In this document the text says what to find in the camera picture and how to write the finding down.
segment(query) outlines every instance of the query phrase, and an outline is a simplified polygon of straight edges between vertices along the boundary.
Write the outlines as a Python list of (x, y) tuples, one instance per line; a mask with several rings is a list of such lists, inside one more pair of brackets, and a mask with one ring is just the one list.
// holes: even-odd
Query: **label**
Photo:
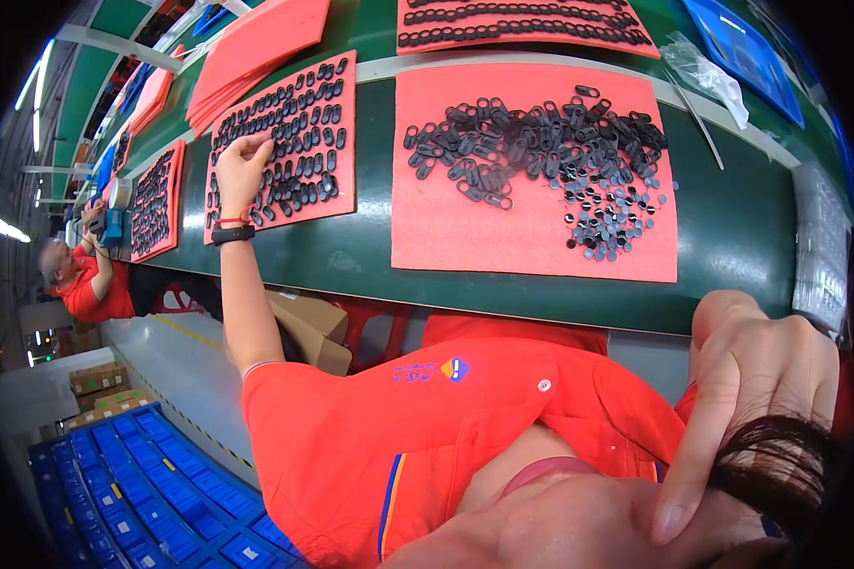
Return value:
[(296, 301), (297, 297), (300, 296), (300, 291), (297, 289), (282, 289), (278, 293), (289, 301)]

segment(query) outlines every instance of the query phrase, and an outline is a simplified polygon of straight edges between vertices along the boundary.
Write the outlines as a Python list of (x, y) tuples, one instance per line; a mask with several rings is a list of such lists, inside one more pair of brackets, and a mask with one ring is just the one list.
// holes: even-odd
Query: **orange shirt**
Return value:
[(307, 561), (337, 553), (373, 567), (436, 529), (472, 475), (536, 420), (603, 474), (657, 481), (639, 446), (673, 458), (681, 417), (629, 371), (581, 349), (605, 351), (602, 332), (583, 341), (527, 322), (432, 320), (427, 347), (351, 377), (299, 363), (247, 373), (243, 412), (263, 499)]
[(72, 252), (78, 268), (82, 271), (75, 282), (63, 290), (58, 290), (66, 304), (66, 309), (75, 318), (83, 322), (102, 322), (112, 318), (133, 318), (137, 315), (127, 290), (126, 263), (111, 261), (114, 265), (114, 279), (104, 295), (102, 302), (94, 297), (90, 280), (98, 274), (98, 260), (85, 254), (82, 245)]

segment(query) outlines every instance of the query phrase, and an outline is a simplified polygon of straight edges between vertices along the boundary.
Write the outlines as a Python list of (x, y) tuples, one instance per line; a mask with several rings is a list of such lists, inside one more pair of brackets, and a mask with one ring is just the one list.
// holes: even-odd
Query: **woman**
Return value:
[[(223, 229), (271, 144), (218, 159)], [(263, 497), (314, 565), (755, 566), (786, 552), (767, 528), (802, 539), (819, 505), (836, 349), (743, 293), (699, 303), (673, 410), (602, 332), (506, 319), (437, 314), (422, 349), (330, 376), (285, 362), (246, 240), (222, 245), (221, 277)]]

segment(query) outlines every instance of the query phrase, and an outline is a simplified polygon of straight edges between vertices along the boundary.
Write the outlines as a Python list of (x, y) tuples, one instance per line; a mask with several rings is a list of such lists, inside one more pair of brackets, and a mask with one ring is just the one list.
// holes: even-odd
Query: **woman's lips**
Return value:
[(535, 461), (524, 467), (509, 484), (506, 484), (502, 489), (502, 493), (497, 501), (504, 498), (506, 495), (511, 495), (513, 492), (522, 488), (525, 484), (535, 482), (542, 476), (547, 476), (551, 473), (574, 473), (574, 474), (600, 474), (596, 468), (586, 461), (579, 460), (574, 456), (553, 456), (544, 460)]

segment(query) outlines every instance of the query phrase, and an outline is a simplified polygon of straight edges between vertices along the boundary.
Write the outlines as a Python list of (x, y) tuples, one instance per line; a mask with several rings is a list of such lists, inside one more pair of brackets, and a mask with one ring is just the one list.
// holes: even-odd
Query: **man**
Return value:
[(99, 248), (97, 237), (87, 229), (105, 208), (102, 200), (91, 208), (86, 206), (84, 236), (78, 247), (70, 250), (66, 243), (52, 239), (38, 257), (47, 286), (55, 289), (70, 314), (83, 322), (146, 316), (159, 296), (176, 282), (212, 318), (222, 321), (221, 291), (207, 277), (111, 260), (108, 250)]

